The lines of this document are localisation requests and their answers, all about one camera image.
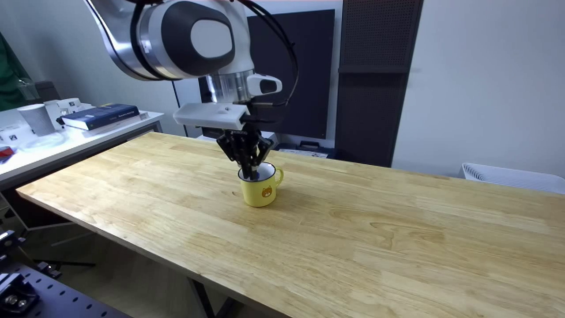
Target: mug rim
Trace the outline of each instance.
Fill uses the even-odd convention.
[[[266,180],[271,179],[271,178],[277,173],[277,167],[276,167],[274,164],[272,164],[272,163],[270,163],[270,162],[267,162],[267,161],[263,161],[263,162],[261,162],[261,163],[262,163],[262,164],[269,164],[269,165],[271,165],[271,166],[275,169],[275,171],[273,171],[273,174],[271,174],[268,178],[265,178],[265,179],[263,179],[263,180],[245,180],[245,179],[243,179],[243,178],[240,177],[241,168],[237,171],[237,177],[238,177],[241,181],[245,181],[245,182],[263,182],[263,181],[266,181]]]

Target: yellow mug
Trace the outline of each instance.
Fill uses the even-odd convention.
[[[284,172],[280,171],[280,178],[275,178],[277,169],[275,166],[268,162],[262,162],[257,167],[258,179],[251,181],[249,178],[245,179],[241,169],[237,173],[240,177],[241,191],[244,193],[245,203],[252,207],[264,207],[271,204],[277,197],[277,187],[281,184],[284,178]]]

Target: book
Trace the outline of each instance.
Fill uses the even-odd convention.
[[[115,122],[110,125],[106,125],[93,130],[84,130],[80,128],[74,128],[71,126],[67,126],[65,130],[67,131],[67,134],[74,139],[84,139],[84,138],[89,138],[96,135],[104,134],[107,132],[111,132],[118,128],[127,126],[129,124],[137,123],[148,118],[149,118],[149,114],[146,111],[140,111],[139,116],[130,117],[124,119],[123,121]]]
[[[83,130],[94,130],[106,125],[139,116],[137,106],[108,104],[62,116],[65,125]]]

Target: red object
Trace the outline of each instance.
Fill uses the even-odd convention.
[[[6,157],[11,157],[14,154],[12,148],[5,146],[0,147],[0,159],[4,159]]]

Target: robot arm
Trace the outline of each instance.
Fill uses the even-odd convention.
[[[277,78],[256,74],[245,8],[228,0],[84,0],[114,63],[139,80],[206,76],[213,103],[184,105],[175,121],[224,129],[218,144],[256,179],[273,142],[253,122],[254,96],[281,91]]]

